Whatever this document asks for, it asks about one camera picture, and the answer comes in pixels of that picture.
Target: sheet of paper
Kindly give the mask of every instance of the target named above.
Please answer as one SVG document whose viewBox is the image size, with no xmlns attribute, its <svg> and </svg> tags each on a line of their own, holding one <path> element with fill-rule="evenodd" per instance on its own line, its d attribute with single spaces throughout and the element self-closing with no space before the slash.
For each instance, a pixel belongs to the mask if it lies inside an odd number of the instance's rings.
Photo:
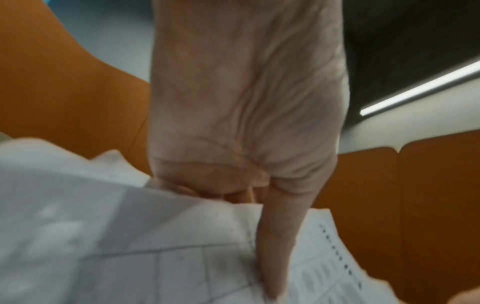
<svg viewBox="0 0 480 304">
<path fill-rule="evenodd" d="M 0 163 L 0 302 L 267 304 L 261 206 L 229 205 Z M 311 210 L 286 304 L 397 303 Z"/>
</svg>

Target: light strip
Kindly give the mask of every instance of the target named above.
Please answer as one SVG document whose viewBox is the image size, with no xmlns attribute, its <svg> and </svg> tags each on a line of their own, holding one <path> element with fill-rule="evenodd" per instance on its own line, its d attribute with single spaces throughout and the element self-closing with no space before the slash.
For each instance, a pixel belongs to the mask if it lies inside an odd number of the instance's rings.
<svg viewBox="0 0 480 304">
<path fill-rule="evenodd" d="M 386 107 L 389 107 L 391 105 L 397 104 L 397 103 L 405 101 L 407 99 L 410 99 L 414 96 L 417 96 L 417 95 L 423 94 L 425 92 L 431 91 L 435 88 L 441 87 L 441 86 L 443 86 L 443 85 L 445 85 L 449 82 L 464 78 L 464 77 L 469 76 L 471 74 L 474 74 L 476 72 L 480 72 L 480 61 L 472 63 L 471 65 L 468 65 L 466 67 L 463 67 L 461 69 L 453 71 L 449 74 L 441 76 L 441 77 L 439 77 L 437 79 L 434 79 L 432 81 L 429 81 L 429 82 L 427 82 L 425 84 L 422 84 L 418 87 L 415 87 L 411 90 L 408 90 L 406 92 L 395 95 L 391 98 L 380 101 L 379 103 L 376 103 L 376 104 L 371 105 L 369 107 L 363 108 L 360 111 L 360 115 L 365 116 L 365 115 L 371 114 L 373 112 L 379 111 L 379 110 L 384 109 Z"/>
</svg>

